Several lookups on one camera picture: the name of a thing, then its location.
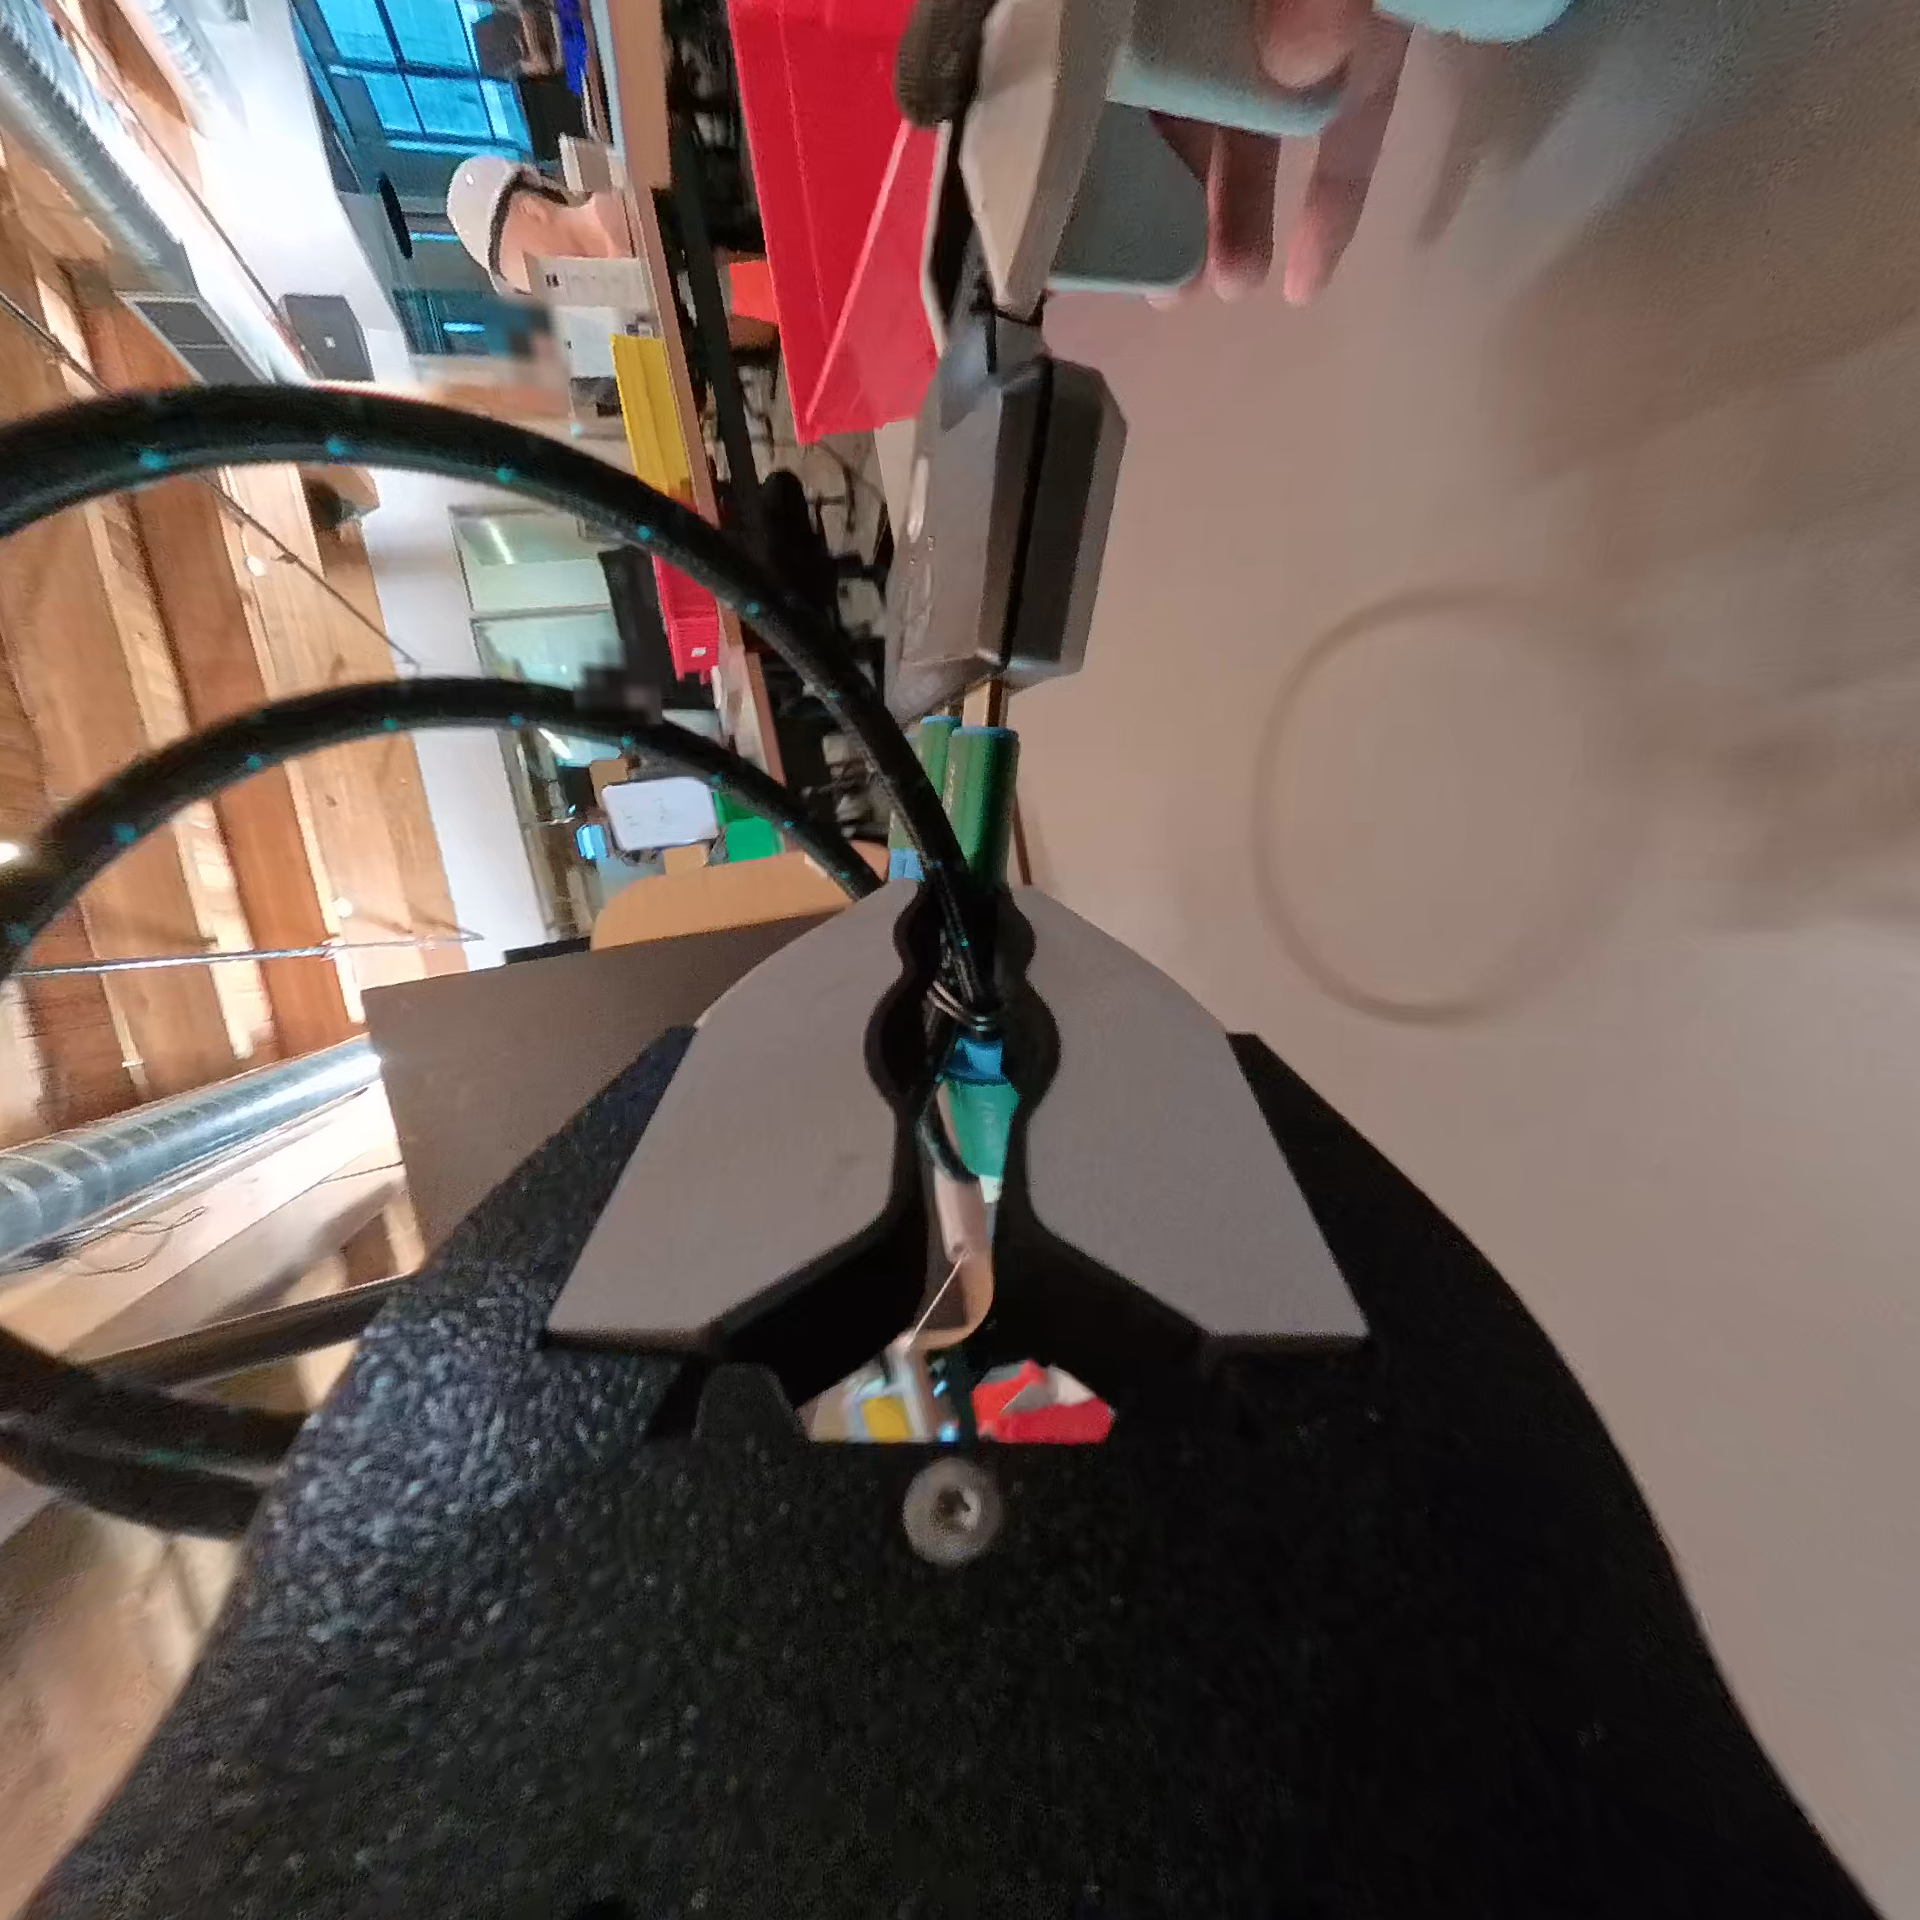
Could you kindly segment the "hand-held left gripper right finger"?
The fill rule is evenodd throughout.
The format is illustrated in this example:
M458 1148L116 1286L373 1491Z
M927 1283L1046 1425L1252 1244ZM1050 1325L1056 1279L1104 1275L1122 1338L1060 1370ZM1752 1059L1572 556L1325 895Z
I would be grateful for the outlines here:
M1017 1353L1314 1353L1367 1322L1223 1026L1041 888L1001 898L1017 1091L989 1328Z

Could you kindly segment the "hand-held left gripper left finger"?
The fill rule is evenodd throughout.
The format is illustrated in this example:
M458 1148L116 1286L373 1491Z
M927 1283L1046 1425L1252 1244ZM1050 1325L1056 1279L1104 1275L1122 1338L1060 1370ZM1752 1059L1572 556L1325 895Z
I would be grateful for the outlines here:
M553 1344L865 1363L930 1266L917 1085L926 899L887 882L698 1021L550 1307Z

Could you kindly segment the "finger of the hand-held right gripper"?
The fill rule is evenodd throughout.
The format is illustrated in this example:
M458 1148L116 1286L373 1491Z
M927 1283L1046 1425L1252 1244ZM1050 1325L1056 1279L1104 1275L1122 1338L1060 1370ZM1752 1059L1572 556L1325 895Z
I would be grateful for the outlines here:
M1131 3L994 3L984 22L959 171L996 310L1141 294L1114 213L1096 208L1100 116Z

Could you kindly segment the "red plastic bin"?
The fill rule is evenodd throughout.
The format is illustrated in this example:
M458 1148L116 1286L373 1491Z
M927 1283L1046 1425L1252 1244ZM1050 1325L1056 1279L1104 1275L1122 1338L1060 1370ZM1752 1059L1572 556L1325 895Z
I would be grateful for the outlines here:
M730 3L733 64L804 444L912 420L938 349L920 274L935 131L894 64L909 3Z

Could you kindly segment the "black usb hub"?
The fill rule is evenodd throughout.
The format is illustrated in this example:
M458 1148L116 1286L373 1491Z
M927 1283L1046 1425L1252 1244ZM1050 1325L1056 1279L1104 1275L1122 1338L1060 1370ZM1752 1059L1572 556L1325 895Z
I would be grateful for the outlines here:
M884 697L902 724L996 680L1080 671L1125 420L1106 380L1047 353L950 350L917 421L887 580Z

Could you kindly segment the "braided hdmi cable green plugs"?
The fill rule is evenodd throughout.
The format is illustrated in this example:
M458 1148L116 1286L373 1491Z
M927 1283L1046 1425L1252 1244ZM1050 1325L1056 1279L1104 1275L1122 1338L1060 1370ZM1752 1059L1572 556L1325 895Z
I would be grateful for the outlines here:
M906 829L943 921L926 1009L957 1037L994 1037L996 912L967 875L930 778L844 639L771 565L643 483L530 430L443 405L278 384L190 386L69 405L4 429L4 538L69 509L179 478L253 466L341 464L440 475L530 497L661 559L733 610L827 707L865 754ZM835 831L737 753L624 704L495 678L411 678L310 690L250 708L147 754L59 813L4 875L4 977L35 940L185 808L278 767L374 737L430 730L533 730L594 737L730 792L787 835L849 899L876 878ZM300 1435L289 1415L185 1401L118 1384L3 1342L4 1466L100 1514L235 1540Z

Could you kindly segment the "grey desk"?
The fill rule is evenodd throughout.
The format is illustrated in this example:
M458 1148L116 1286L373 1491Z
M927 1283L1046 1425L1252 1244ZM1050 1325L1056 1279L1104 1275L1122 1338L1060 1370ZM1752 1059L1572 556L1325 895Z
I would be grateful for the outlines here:
M1916 5L1421 41L1329 287L1060 297L1128 420L1031 878L1596 1404L1916 1915Z

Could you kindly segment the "person's right hand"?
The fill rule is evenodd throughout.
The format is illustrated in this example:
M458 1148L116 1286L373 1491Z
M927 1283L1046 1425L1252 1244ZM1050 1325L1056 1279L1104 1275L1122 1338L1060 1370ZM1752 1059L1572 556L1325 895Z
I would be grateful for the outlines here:
M1282 297L1315 301L1349 249L1403 84L1411 27L1370 3L1268 3L1253 42L1269 79L1294 92L1338 87L1340 116L1320 131L1297 218L1277 243L1280 145L1253 131L1159 118L1208 203L1212 294L1257 294L1282 254Z

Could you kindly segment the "yellow storage bin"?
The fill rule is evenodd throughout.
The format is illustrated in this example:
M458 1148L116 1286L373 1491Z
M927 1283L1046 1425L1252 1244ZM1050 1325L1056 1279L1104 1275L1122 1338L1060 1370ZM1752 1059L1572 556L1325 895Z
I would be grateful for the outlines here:
M654 493L693 506L687 440L660 337L615 334L609 343L617 409L635 475Z

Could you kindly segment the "small red storage bin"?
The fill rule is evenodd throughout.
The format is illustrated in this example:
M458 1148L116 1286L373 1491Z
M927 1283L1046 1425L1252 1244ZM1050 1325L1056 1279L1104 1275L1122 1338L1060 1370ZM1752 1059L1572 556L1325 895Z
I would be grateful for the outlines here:
M660 623L677 680L708 686L721 662L721 610L714 596L684 569L652 557Z

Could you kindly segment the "silver air duct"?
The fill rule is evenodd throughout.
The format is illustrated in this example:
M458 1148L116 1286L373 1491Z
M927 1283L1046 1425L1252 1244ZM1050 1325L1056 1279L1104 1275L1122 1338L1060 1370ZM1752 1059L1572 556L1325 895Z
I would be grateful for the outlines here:
M125 287L197 297L189 256L125 166L125 131L35 3L3 5L3 124L106 237Z
M57 1256L111 1212L253 1150L378 1081L378 1055L369 1039L357 1037L4 1148L3 1273Z

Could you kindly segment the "black wall speaker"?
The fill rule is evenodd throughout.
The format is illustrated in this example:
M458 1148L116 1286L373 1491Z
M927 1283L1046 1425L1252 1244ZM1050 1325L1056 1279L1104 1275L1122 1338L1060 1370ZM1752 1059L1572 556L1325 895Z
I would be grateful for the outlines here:
M337 294L286 294L278 309L306 369L319 382L373 382L363 324L349 297Z

